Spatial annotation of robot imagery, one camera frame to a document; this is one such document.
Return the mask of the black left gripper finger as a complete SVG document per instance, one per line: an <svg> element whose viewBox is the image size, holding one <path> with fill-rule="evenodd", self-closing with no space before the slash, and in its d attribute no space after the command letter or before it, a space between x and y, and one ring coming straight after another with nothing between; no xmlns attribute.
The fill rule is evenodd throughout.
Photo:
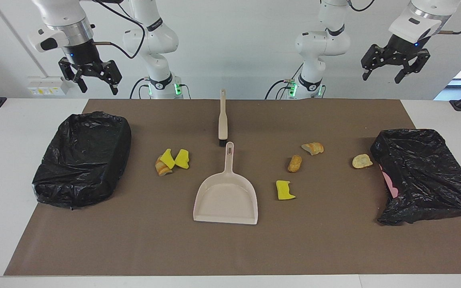
<svg viewBox="0 0 461 288"><path fill-rule="evenodd" d="M374 69L387 64L386 49L372 44L361 59L361 66L364 69L363 80L368 80Z"/></svg>
<svg viewBox="0 0 461 288"><path fill-rule="evenodd" d="M419 73L423 69L424 65L430 58L430 53L428 50L421 50L416 54L416 60L413 64L409 64L408 60L402 60L403 68L399 71L395 77L395 83L399 84L405 76L408 76L412 73Z"/></svg>

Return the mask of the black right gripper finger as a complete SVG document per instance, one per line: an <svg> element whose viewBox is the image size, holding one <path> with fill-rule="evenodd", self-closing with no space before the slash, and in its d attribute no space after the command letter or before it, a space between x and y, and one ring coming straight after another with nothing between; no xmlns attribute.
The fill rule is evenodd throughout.
<svg viewBox="0 0 461 288"><path fill-rule="evenodd" d="M96 71L96 76L109 85L113 95L117 95L118 85L122 80L122 75L116 62L114 60L100 62L95 64L94 69Z"/></svg>
<svg viewBox="0 0 461 288"><path fill-rule="evenodd" d="M82 93L86 93L88 88L86 86L86 83L82 79L83 70L79 68L77 69L76 73L74 73L71 67L71 63L66 57L61 58L58 61L58 65L63 73L63 77L65 78L65 80L76 83L79 86L79 89L82 91Z"/></svg>

